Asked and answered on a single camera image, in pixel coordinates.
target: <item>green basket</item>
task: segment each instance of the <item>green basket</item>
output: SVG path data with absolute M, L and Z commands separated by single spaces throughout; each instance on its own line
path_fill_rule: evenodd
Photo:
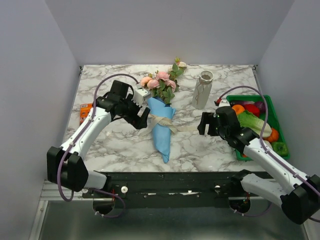
M 278 118 L 276 115 L 276 111 L 275 111 L 274 105 L 272 104 L 271 98 L 268 95 L 263 95 L 263 96 L 264 96 L 266 103 L 268 105 L 268 115 L 269 116 L 268 116 L 267 123 L 270 125 L 270 127 L 274 128 L 275 130 L 277 130 L 279 132 L 279 140 L 277 142 L 286 143 L 285 137 L 281 131 L 279 121 L 278 121 Z M 235 100 L 253 101 L 253 102 L 262 101 L 262 97 L 259 95 L 229 95 L 226 97 L 226 99 L 228 100 L 228 102 L 235 101 Z M 266 117 L 265 113 L 262 113 L 259 116 L 259 118 L 262 120 L 265 120 L 265 117 Z M 249 157 L 243 157 L 238 150 L 235 151 L 235 154 L 236 154 L 236 159 L 238 159 L 239 161 L 245 161 L 245 162 L 252 161 L 252 159 Z M 285 160 L 288 160 L 290 158 L 290 153 L 288 153 L 287 156 L 283 156 L 282 158 Z

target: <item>bouquet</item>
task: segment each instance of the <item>bouquet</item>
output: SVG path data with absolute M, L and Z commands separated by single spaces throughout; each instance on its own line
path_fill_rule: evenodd
M 152 98 L 148 99 L 150 116 L 153 118 L 152 136 L 155 148 L 161 153 L 165 163 L 170 158 L 171 143 L 171 120 L 176 113 L 172 108 L 171 100 L 175 97 L 175 92 L 179 90 L 177 78 L 181 76 L 187 64 L 175 59 L 175 63 L 167 72 L 156 71 L 155 75 L 149 74 L 142 78 L 140 84 L 143 88 L 149 89 Z

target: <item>white vase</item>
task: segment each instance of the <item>white vase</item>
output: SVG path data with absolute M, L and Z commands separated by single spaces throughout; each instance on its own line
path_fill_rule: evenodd
M 192 98 L 192 106 L 196 109 L 203 109 L 206 106 L 212 87 L 213 77 L 214 74 L 211 71 L 202 71 L 200 73 L 199 78 L 196 81 Z

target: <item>marble surface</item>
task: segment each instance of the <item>marble surface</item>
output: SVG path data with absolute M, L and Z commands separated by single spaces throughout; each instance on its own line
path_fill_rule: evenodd
M 92 103 L 98 83 L 107 76 L 126 73 L 138 81 L 155 71 L 166 71 L 169 65 L 85 65 L 75 97 L 68 130 L 69 138 L 79 127 L 80 105 Z M 210 97 L 204 109 L 191 106 L 197 77 L 203 70 L 210 70 L 214 80 Z M 135 85 L 131 78 L 118 77 L 120 81 Z M 99 93 L 108 92 L 112 81 L 100 87 Z M 184 75 L 178 79 L 179 91 L 175 92 L 172 107 L 176 108 L 173 124 L 197 126 L 202 112 L 213 112 L 214 101 L 226 90 L 249 85 L 257 87 L 252 69 L 247 65 L 188 65 Z M 231 94 L 254 94 L 249 89 L 236 89 Z M 223 172 L 263 171 L 253 161 L 237 161 L 235 150 L 219 137 L 199 135 L 197 131 L 171 134 L 171 153 L 168 163 L 153 145 L 152 135 L 139 137 L 139 130 L 123 119 L 110 123 L 97 137 L 89 149 L 85 165 L 88 170 L 106 172 Z

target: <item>gray wall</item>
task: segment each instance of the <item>gray wall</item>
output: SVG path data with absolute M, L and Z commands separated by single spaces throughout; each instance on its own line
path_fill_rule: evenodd
M 28 239 L 46 152 L 61 143 L 79 67 L 43 0 L 0 7 L 0 238 Z
M 309 175 L 320 175 L 319 10 L 319 0 L 296 0 L 258 66 L 261 89 L 272 97 L 290 161 Z
M 82 64 L 257 64 L 293 0 L 46 0 Z

